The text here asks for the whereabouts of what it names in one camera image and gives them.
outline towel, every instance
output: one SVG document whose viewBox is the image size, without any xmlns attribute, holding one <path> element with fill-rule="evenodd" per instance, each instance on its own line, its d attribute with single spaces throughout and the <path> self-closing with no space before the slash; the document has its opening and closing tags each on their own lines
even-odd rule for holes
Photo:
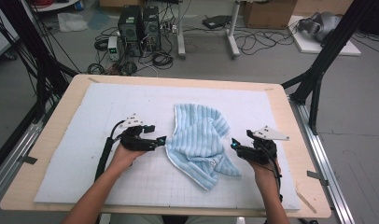
<svg viewBox="0 0 379 224">
<path fill-rule="evenodd" d="M 175 105 L 175 131 L 166 141 L 170 161 L 206 190 L 218 173 L 241 175 L 225 154 L 221 138 L 230 130 L 222 114 L 205 105 Z"/>
</svg>

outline wooden table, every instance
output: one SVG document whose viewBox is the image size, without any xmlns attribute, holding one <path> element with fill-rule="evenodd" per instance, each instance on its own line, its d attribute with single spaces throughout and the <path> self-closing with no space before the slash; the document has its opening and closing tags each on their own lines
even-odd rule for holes
<svg viewBox="0 0 379 224">
<path fill-rule="evenodd" d="M 134 84 L 146 86 L 192 87 L 225 90 L 265 91 L 268 95 L 278 130 L 290 136 L 282 142 L 288 159 L 290 173 L 302 204 L 302 209 L 289 212 L 289 217 L 329 217 L 330 206 L 320 182 L 307 176 L 315 171 L 307 147 L 302 139 L 288 98 L 278 84 L 244 83 L 192 79 L 154 77 L 106 77 L 78 75 L 59 102 L 42 134 L 40 134 L 29 156 L 38 161 L 32 165 L 24 163 L 0 203 L 5 210 L 27 211 L 69 211 L 72 204 L 34 203 L 35 195 L 47 171 L 54 150 L 60 144 L 71 118 L 77 111 L 87 88 L 91 83 Z M 146 207 L 106 205 L 103 212 L 134 214 L 172 214 L 199 216 L 264 217 L 265 213 L 250 209 L 208 209 L 178 207 Z"/>
</svg>

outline grid pattern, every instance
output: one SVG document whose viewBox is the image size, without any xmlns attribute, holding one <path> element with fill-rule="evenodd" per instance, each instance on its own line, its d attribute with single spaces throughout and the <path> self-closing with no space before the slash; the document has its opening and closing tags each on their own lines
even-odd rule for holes
<svg viewBox="0 0 379 224">
<path fill-rule="evenodd" d="M 218 184 L 205 191 L 175 168 L 167 158 L 165 148 L 159 147 L 133 163 L 116 183 L 106 203 L 262 209 L 254 173 L 247 162 L 231 150 L 230 141 L 235 137 L 242 144 L 250 145 L 246 129 L 255 130 L 265 125 L 276 128 L 264 92 L 115 84 L 92 84 L 89 87 L 52 157 L 35 202 L 75 203 L 91 185 L 105 139 L 115 123 L 134 112 L 145 124 L 156 126 L 154 133 L 143 137 L 170 137 L 175 128 L 174 105 L 183 103 L 208 105 L 222 113 L 231 126 L 230 132 L 222 139 L 223 145 L 243 175 L 219 174 Z M 283 148 L 278 142 L 276 144 L 285 177 L 282 180 L 283 205 L 288 210 L 300 209 Z M 54 188 L 58 183 L 67 188 L 76 187 L 67 192 L 64 187 Z"/>
</svg>

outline table leg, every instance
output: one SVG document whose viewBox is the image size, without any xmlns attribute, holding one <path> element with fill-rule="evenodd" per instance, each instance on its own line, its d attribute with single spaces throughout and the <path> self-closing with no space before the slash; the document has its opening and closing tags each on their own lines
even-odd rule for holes
<svg viewBox="0 0 379 224">
<path fill-rule="evenodd" d="M 184 34 L 183 34 L 183 19 L 182 15 L 182 5 L 183 1 L 178 1 L 178 25 L 177 25 L 177 48 L 178 48 L 178 57 L 181 59 L 186 59 L 186 47 L 184 45 Z"/>
<path fill-rule="evenodd" d="M 230 46 L 232 49 L 232 57 L 233 59 L 240 55 L 238 46 L 236 45 L 236 40 L 233 37 L 233 32 L 235 31 L 236 19 L 238 18 L 238 12 L 240 7 L 240 1 L 235 1 L 233 6 L 232 20 L 231 20 L 231 28 L 227 30 L 228 41 L 230 42 Z"/>
</svg>

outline person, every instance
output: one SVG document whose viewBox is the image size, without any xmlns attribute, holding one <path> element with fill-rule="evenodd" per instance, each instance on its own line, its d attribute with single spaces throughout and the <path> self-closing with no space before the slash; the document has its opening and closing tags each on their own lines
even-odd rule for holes
<svg viewBox="0 0 379 224">
<path fill-rule="evenodd" d="M 145 154 L 144 151 L 131 151 L 122 144 L 117 146 L 113 159 L 105 172 L 93 183 L 93 185 L 79 199 L 61 223 L 63 224 L 93 224 L 113 188 L 116 181 L 131 166 L 133 161 Z M 265 204 L 268 224 L 289 223 L 288 217 L 283 209 L 277 194 L 277 186 L 272 166 L 260 166 L 254 162 L 248 162 L 254 170 L 257 186 L 259 187 L 262 200 Z M 190 223 L 196 223 L 194 217 Z"/>
</svg>

